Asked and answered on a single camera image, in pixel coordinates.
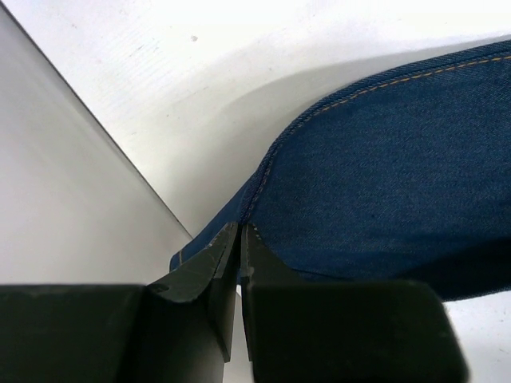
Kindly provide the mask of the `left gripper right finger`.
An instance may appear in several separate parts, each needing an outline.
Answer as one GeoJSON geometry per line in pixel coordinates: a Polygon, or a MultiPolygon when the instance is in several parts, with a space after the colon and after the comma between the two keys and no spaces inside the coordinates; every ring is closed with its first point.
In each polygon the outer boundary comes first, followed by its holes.
{"type": "Polygon", "coordinates": [[[252,225],[240,244],[243,316],[257,382],[466,382],[444,306],[411,281],[308,282],[252,225]]]}

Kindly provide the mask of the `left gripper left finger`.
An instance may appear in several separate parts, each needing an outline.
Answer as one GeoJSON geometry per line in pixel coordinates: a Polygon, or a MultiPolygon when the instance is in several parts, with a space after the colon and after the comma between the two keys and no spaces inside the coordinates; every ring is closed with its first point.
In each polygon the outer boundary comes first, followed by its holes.
{"type": "Polygon", "coordinates": [[[225,225],[147,286],[2,286],[2,381],[222,381],[239,239],[239,226],[225,225]]]}

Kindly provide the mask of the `dark blue denim trousers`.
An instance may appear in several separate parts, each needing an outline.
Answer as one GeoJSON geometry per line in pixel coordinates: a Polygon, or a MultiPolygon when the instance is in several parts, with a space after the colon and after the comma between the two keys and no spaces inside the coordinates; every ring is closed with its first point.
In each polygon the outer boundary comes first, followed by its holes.
{"type": "Polygon", "coordinates": [[[227,223],[316,282],[415,279],[445,300],[510,288],[510,44],[376,74],[300,114],[176,269],[227,223]]]}

